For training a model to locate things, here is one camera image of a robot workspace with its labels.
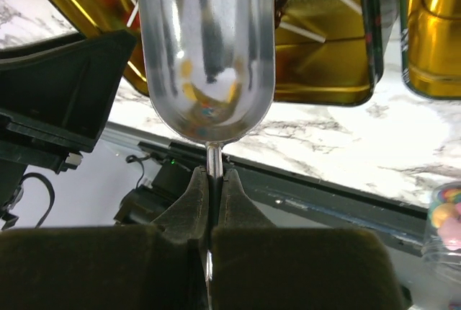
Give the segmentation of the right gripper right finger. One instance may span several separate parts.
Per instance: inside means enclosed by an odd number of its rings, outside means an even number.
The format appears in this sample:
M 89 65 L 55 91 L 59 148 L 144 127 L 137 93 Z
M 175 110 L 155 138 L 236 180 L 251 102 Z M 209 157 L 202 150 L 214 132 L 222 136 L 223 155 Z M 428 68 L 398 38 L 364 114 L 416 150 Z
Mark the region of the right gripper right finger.
M 212 232 L 214 309 L 402 309 L 384 244 L 363 229 L 279 228 L 224 178 Z

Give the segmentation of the black mounting base rail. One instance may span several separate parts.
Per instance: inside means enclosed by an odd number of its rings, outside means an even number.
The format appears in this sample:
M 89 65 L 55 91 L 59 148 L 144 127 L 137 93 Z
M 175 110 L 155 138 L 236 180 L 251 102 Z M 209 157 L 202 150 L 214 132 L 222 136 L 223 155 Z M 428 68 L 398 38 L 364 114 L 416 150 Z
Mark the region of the black mounting base rail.
M 102 139 L 140 149 L 155 161 L 177 161 L 189 168 L 205 163 L 202 146 L 116 123 L 108 124 Z M 223 161 L 226 170 L 238 171 L 246 194 L 256 202 L 327 226 L 372 229 L 394 249 L 421 253 L 427 214 L 423 208 L 237 156 L 225 155 Z

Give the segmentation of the tin of star candies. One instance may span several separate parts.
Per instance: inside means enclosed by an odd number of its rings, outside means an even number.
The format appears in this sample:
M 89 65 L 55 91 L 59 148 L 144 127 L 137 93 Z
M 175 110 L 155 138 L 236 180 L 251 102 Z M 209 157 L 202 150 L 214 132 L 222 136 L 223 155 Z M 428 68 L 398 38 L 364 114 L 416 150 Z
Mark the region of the tin of star candies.
M 402 80 L 415 94 L 460 100 L 460 0 L 400 0 Z

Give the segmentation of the silver metal scoop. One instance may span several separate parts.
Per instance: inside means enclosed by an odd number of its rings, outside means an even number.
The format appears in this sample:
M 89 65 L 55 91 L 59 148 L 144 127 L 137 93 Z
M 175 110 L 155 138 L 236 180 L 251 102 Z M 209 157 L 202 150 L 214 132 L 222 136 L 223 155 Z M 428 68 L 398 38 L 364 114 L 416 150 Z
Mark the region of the silver metal scoop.
M 138 0 L 148 92 L 175 133 L 206 149 L 208 226 L 218 224 L 223 147 L 274 97 L 274 0 Z

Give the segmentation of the clear glass jar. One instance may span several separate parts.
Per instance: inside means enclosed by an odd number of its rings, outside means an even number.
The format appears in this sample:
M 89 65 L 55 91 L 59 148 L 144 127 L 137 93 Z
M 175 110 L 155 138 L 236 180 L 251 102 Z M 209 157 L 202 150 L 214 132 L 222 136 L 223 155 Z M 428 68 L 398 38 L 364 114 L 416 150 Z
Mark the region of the clear glass jar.
M 443 309 L 460 308 L 460 182 L 436 187 L 427 211 L 422 260 Z

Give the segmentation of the tin of dark lollipops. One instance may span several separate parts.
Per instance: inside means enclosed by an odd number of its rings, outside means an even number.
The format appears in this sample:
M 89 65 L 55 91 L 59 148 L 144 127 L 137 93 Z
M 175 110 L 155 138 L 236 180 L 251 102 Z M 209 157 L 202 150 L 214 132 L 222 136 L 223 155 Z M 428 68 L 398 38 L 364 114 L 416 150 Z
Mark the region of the tin of dark lollipops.
M 140 34 L 136 0 L 49 0 L 87 37 Z M 384 71 L 397 0 L 276 0 L 279 102 L 357 106 Z

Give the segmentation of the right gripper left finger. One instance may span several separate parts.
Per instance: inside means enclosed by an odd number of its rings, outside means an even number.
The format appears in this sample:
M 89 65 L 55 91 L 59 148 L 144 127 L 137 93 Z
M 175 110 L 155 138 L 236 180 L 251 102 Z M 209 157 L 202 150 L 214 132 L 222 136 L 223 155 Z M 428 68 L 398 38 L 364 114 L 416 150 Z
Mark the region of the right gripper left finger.
M 1 234 L 3 309 L 206 309 L 207 175 L 154 222 Z

